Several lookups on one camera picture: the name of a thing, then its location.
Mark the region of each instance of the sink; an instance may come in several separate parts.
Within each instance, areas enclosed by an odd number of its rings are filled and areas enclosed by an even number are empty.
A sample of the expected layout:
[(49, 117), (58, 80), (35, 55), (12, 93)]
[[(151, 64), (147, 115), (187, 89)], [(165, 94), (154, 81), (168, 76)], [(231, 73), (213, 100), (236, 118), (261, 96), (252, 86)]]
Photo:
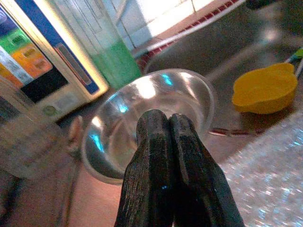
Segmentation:
[(231, 102), (233, 83), (239, 76), (284, 62), (303, 45), (301, 1), (280, 0), (255, 10), (242, 1), (233, 11), (223, 17), (217, 15), (211, 24), (205, 23), (205, 27), (154, 56), (145, 68), (146, 73), (167, 68), (192, 70), (212, 83), (219, 100), (213, 127), (240, 132), (236, 137), (209, 135), (205, 139), (205, 146), (218, 163), (258, 136), (246, 134), (266, 131), (302, 106), (302, 79), (293, 105), (277, 113), (240, 114)]
[[(237, 113), (231, 104), (232, 85), (234, 80), (244, 72), (283, 62), (302, 46), (303, 20), (301, 15), (303, 9), (300, 7), (301, 1), (280, 0), (257, 10), (248, 9), (243, 3), (223, 17), (219, 17), (220, 14), (216, 15), (218, 18), (216, 21), (180, 39), (153, 57), (146, 68), (146, 73), (167, 68), (196, 71), (211, 81), (218, 94), (219, 108), (215, 114), (213, 127), (228, 130), (253, 131), (260, 128), (266, 130), (302, 106), (299, 96), (303, 92), (302, 79), (299, 80), (293, 106), (278, 113), (264, 116)], [(100, 101), (103, 102), (106, 99), (101, 97), (101, 100), (93, 103), (93, 108), (86, 108), (81, 113), (84, 122), (87, 119), (91, 120), (92, 113), (101, 104)], [(203, 143), (215, 161), (221, 165), (229, 160), (228, 158), (233, 154), (240, 154), (243, 149), (247, 149), (248, 143), (258, 140), (260, 137), (263, 135), (224, 137), (209, 134)], [(83, 188), (87, 188), (87, 191), (81, 192), (79, 190), (75, 200), (82, 199), (84, 205), (82, 207), (74, 205), (74, 210), (77, 212), (72, 215), (71, 223), (77, 222), (80, 223), (78, 226), (83, 226), (84, 221), (86, 223), (90, 221), (95, 223), (95, 226), (100, 226), (100, 223), (104, 223), (105, 219), (107, 223), (104, 226), (113, 226), (116, 218), (116, 213), (113, 211), (117, 210), (118, 207), (120, 187), (100, 182), (87, 172), (83, 172), (80, 182)], [(237, 191), (235, 187), (231, 188), (235, 196), (234, 192)], [(287, 193), (291, 194), (287, 188), (285, 190), (286, 195)], [(87, 220), (87, 217), (81, 216), (83, 208), (87, 208), (88, 212), (94, 210), (94, 219)], [(251, 218), (258, 217), (258, 214), (263, 215), (263, 212), (266, 210), (260, 210), (256, 216), (252, 214)], [(256, 225), (251, 226), (266, 225), (256, 222)]]

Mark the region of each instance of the yellow measuring cup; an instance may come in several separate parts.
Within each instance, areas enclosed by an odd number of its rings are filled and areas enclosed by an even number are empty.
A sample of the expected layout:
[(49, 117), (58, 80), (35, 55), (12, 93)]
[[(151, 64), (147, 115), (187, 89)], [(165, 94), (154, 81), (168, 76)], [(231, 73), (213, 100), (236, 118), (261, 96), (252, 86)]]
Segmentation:
[(240, 76), (233, 85), (232, 103), (239, 112), (274, 113), (292, 103), (297, 85), (292, 64), (274, 64)]

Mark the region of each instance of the tiled wall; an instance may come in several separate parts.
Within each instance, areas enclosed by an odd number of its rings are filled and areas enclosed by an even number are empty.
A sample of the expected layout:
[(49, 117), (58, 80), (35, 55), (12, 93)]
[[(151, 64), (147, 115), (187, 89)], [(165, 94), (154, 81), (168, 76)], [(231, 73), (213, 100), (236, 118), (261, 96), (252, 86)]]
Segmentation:
[[(213, 0), (128, 0), (118, 31), (132, 50), (166, 31)], [(121, 0), (103, 0), (115, 20)]]

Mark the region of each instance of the colorful label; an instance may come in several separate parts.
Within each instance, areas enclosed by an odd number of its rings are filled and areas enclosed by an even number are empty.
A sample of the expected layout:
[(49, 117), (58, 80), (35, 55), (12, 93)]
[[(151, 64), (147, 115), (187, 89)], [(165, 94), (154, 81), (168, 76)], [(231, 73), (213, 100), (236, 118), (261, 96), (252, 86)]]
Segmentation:
[(23, 84), (34, 80), (1, 46), (0, 63)]
[(26, 13), (29, 19), (35, 24), (35, 26), (39, 29), (39, 31), (44, 35), (45, 39), (50, 43), (50, 45), (56, 49), (58, 45), (64, 45), (68, 52), (71, 54), (72, 58), (77, 62), (77, 64), (81, 67), (81, 70), (84, 71), (86, 77), (89, 80), (85, 80), (83, 86), (87, 89), (90, 94), (94, 94), (99, 90), (99, 87), (92, 79), (92, 77), (88, 74), (86, 69), (77, 59), (77, 56), (73, 53), (73, 51), (68, 48), (68, 45), (61, 38), (61, 36), (56, 32), (55, 28), (52, 26), (50, 21), (46, 18), (46, 16), (42, 13), (39, 7), (35, 4), (33, 0), (15, 0), (15, 2), (22, 8), (22, 10)]
[(52, 68), (28, 36), (0, 10), (0, 76), (21, 88)]
[(11, 56), (33, 78), (43, 75), (53, 67), (33, 44), (27, 44), (12, 53)]

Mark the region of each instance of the white tile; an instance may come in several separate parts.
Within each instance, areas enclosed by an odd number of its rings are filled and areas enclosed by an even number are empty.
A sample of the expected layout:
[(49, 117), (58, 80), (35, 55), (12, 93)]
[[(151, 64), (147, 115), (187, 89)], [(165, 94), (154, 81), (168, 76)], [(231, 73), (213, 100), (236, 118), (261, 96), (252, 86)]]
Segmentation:
[(180, 4), (180, 0), (136, 0), (136, 2), (147, 23)]
[(135, 47), (137, 47), (148, 41), (151, 37), (155, 37), (160, 33), (166, 31), (193, 13), (194, 8), (191, 0), (187, 0), (164, 13), (163, 15), (159, 16), (158, 18), (154, 19), (143, 28), (135, 31), (130, 35), (130, 37)]
[(91, 11), (94, 13), (97, 19), (102, 17), (102, 12), (100, 11), (99, 4), (96, 1), (89, 1), (89, 7)]
[(152, 38), (152, 35), (150, 34), (148, 26), (144, 26), (143, 28), (131, 34), (130, 38), (132, 39), (135, 47), (137, 47), (149, 41)]
[[(113, 0), (114, 6), (119, 6), (120, 0)], [(131, 34), (146, 25), (144, 16), (136, 0), (129, 0), (121, 18), (126, 31)]]
[(209, 3), (213, 2), (214, 0), (193, 0), (193, 4), (195, 7), (195, 11), (198, 11), (199, 9), (202, 9)]
[(124, 37), (123, 42), (130, 51), (134, 49), (134, 45), (129, 36)]

